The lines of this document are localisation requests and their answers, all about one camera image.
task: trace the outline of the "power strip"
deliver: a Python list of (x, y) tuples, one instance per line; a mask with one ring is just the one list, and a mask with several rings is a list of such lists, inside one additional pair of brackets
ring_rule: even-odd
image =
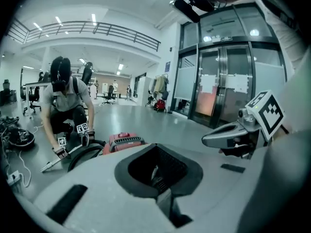
[(18, 170), (16, 170), (14, 173), (10, 174), (8, 179), (6, 180), (9, 184), (9, 186), (14, 185), (17, 181), (20, 180), (20, 172)]

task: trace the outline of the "hand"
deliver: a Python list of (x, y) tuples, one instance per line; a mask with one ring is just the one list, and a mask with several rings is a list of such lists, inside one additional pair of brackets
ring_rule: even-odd
[(60, 159), (63, 159), (68, 155), (65, 147), (58, 146), (58, 147), (52, 148), (52, 150)]

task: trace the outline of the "ceiling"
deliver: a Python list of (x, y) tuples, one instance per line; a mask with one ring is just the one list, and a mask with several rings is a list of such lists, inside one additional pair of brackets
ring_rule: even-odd
[[(34, 68), (41, 68), (43, 55), (45, 49), (37, 49), (29, 52), (26, 57), (34, 59), (36, 64)], [(51, 60), (63, 56), (70, 59), (72, 66), (82, 66), (79, 61), (83, 58), (85, 61), (93, 63), (94, 68), (98, 72), (116, 74), (119, 64), (124, 64), (121, 75), (139, 75), (147, 71), (148, 67), (156, 65), (155, 62), (147, 58), (121, 51), (112, 50), (110, 48), (86, 45), (61, 45), (51, 47), (50, 49)]]
[[(46, 17), (46, 21), (37, 23), (47, 25), (56, 23), (55, 15), (62, 21), (88, 20), (92, 13), (97, 13), (101, 21), (107, 9), (124, 12), (156, 25), (170, 11), (171, 0), (25, 0), (16, 17), (30, 29), (34, 28), (35, 18)], [(79, 11), (70, 9), (79, 5)]]

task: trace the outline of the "vacuum hose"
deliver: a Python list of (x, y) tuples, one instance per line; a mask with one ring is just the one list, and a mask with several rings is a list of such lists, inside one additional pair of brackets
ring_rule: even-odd
[(76, 164), (78, 163), (78, 161), (79, 161), (84, 155), (86, 155), (86, 154), (88, 154), (88, 153), (90, 153), (90, 152), (92, 152), (92, 151), (94, 151), (94, 150), (98, 150), (98, 151), (96, 152), (96, 154), (94, 154), (94, 155), (91, 157), (91, 159), (92, 159), (92, 158), (95, 158), (95, 157), (99, 154), (99, 152), (103, 150), (103, 147), (106, 145), (106, 142), (104, 142), (104, 141), (98, 141), (98, 140), (95, 140), (93, 143), (97, 143), (97, 144), (99, 144), (99, 146), (94, 146), (94, 147), (88, 148), (88, 149), (82, 151), (81, 153), (77, 154), (77, 155), (73, 158), (73, 160), (71, 161), (71, 163), (69, 164), (68, 172), (70, 172), (71, 170), (73, 170), (73, 169), (75, 168), (75, 166), (76, 166)]

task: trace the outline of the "gray t-shirt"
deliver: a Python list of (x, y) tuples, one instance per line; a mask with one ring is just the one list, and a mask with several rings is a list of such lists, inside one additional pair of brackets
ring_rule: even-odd
[(52, 84), (50, 84), (43, 92), (43, 106), (50, 108), (53, 103), (54, 97), (56, 97), (56, 109), (58, 111), (68, 111), (71, 110), (78, 105), (82, 104), (82, 100), (84, 103), (91, 103), (91, 98), (88, 94), (87, 85), (80, 79), (78, 81), (78, 91), (81, 96), (78, 96), (73, 89), (72, 77), (69, 80), (69, 90), (66, 96), (61, 92), (53, 92)]

